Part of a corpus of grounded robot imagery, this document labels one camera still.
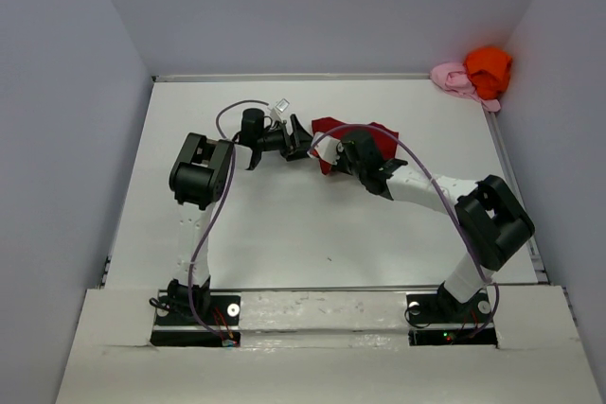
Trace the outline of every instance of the purple cable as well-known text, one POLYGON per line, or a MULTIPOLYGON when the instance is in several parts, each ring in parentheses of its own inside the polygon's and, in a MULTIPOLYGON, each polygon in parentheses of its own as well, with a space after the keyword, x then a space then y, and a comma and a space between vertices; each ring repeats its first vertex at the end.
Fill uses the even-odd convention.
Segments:
MULTIPOLYGON (((246 99, 244 101, 238 101, 237 103, 230 104, 226 108, 223 108, 217 114, 217 117, 215 117, 215 126, 217 127, 217 131, 219 132, 219 135, 221 136, 221 138, 227 139, 227 136, 225 136, 225 133, 223 132, 221 125, 219 124, 219 120, 221 119, 221 116, 223 114, 225 114, 227 111, 229 111, 230 109, 235 108, 236 106, 240 106, 241 104, 246 104, 246 103, 262 104, 265 106, 269 106, 269 103, 267 103, 265 101, 246 99)), ((193 269, 194 269, 194 263, 196 262, 196 259, 198 258, 198 254, 200 253, 200 250, 202 250, 202 246, 205 244, 206 240, 208 239, 208 236, 210 235, 210 231, 212 230, 213 226, 215 225, 215 222, 217 221, 217 219, 219 218, 219 215, 221 214, 221 211, 223 210, 223 206, 225 205, 225 200, 227 199, 227 195, 229 194, 229 188, 231 188, 231 183, 234 180, 235 171, 236 171, 236 151, 234 150, 233 153, 231 154, 231 162, 229 164, 229 176, 227 177, 227 183, 225 184, 225 189, 223 190, 223 196, 221 197, 221 200, 219 201, 217 210, 213 214, 212 219, 210 220, 210 223, 208 224, 208 227, 206 227, 205 232, 202 234, 202 237, 200 238, 200 241, 198 242, 198 246, 196 246, 196 249, 194 250, 193 255, 191 255, 191 260, 189 263, 189 270, 187 271, 187 299, 189 300, 189 310, 191 311, 191 315, 193 316, 193 319, 196 321, 196 323, 198 323, 199 325, 204 327, 207 331, 209 331, 213 335, 217 335, 217 336, 221 336, 221 334, 217 330, 208 326, 208 324, 205 324, 205 322, 202 320, 202 318, 198 314, 198 311, 196 310, 196 307, 193 303, 193 269)))
POLYGON ((489 317, 487 318, 486 322, 482 324, 482 326, 477 328, 473 333, 471 333, 470 335, 466 336, 463 339, 466 339, 468 337, 472 338, 473 336, 477 335, 480 331, 482 331, 484 328, 486 328, 490 324, 490 322, 492 322, 492 319, 494 318, 494 313, 496 312, 496 309, 499 306, 499 300, 500 300, 499 287, 496 283, 491 282, 486 277, 486 275, 484 275, 484 272, 482 271, 482 266, 480 264, 479 259, 475 255, 475 251, 473 250, 472 244, 470 243, 469 239, 465 235, 465 231, 463 231, 463 228, 458 223, 458 219, 455 215, 455 212, 453 211, 453 208, 448 203, 446 196, 444 196, 444 193, 442 192, 441 188, 439 187, 436 180, 434 179, 434 176, 429 171, 429 169, 427 167, 425 167, 425 165, 421 162, 421 160, 418 158, 418 156, 412 150, 410 150, 408 148, 408 146, 406 146, 400 139, 398 139, 396 136, 394 136, 390 132, 386 132, 385 130, 382 130, 381 128, 375 127, 373 125, 363 125, 363 124, 351 123, 348 125, 340 125, 338 127, 334 127, 332 129, 328 130, 327 132, 322 133, 320 135, 320 137, 318 137, 315 141, 312 142, 312 145, 310 146, 310 152, 313 151, 315 149, 315 147, 320 143, 320 141, 323 140, 325 137, 330 136, 334 132, 339 132, 340 130, 344 130, 347 128, 365 128, 367 130, 373 130, 375 132, 379 132, 379 133, 387 136, 388 138, 390 138, 392 141, 394 141, 396 144, 398 144, 402 149, 404 149, 404 151, 406 153, 408 153, 408 155, 413 159, 413 161, 415 163, 417 163, 417 166, 420 167, 420 170, 423 172, 423 174, 425 174, 425 177, 427 177, 430 184, 432 184, 432 186, 436 190, 436 193, 439 196, 439 199, 441 200, 442 204, 444 205, 444 208, 446 209, 446 213, 448 214, 451 221, 453 222, 454 228, 460 235, 461 239, 463 240, 463 243, 465 243, 465 248, 467 249, 468 254, 472 258, 473 265, 477 269, 477 273, 480 275, 480 278, 482 279, 484 284, 486 284, 487 286, 488 285, 494 286, 494 291, 495 291, 494 308, 490 312, 489 317))

